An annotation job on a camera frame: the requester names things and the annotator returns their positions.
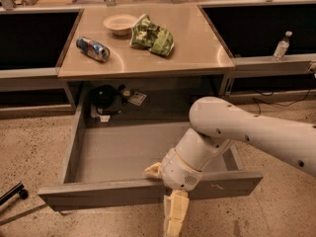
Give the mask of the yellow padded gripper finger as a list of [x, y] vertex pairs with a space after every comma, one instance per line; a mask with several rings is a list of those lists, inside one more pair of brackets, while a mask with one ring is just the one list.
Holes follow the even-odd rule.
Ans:
[[172, 190], [164, 196], [164, 237], [179, 237], [190, 199], [182, 190]]
[[143, 176], [145, 178], [161, 179], [162, 178], [161, 163], [156, 162], [156, 163], [152, 164], [151, 166], [147, 167], [143, 171]]

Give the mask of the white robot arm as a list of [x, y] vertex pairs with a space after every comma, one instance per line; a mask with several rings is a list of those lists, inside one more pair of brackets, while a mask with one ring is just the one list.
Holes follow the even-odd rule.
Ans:
[[163, 181], [172, 192], [164, 197], [164, 237], [179, 237], [189, 207], [189, 192], [206, 166], [232, 143], [246, 142], [277, 159], [316, 176], [316, 128], [313, 124], [256, 116], [225, 100], [204, 97], [189, 111], [191, 127], [162, 161], [143, 175]]

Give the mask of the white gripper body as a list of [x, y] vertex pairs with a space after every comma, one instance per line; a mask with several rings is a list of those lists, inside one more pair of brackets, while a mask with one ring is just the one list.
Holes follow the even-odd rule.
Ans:
[[202, 178], [202, 172], [191, 168], [174, 148], [163, 158], [160, 172], [164, 185], [172, 190], [190, 192]]

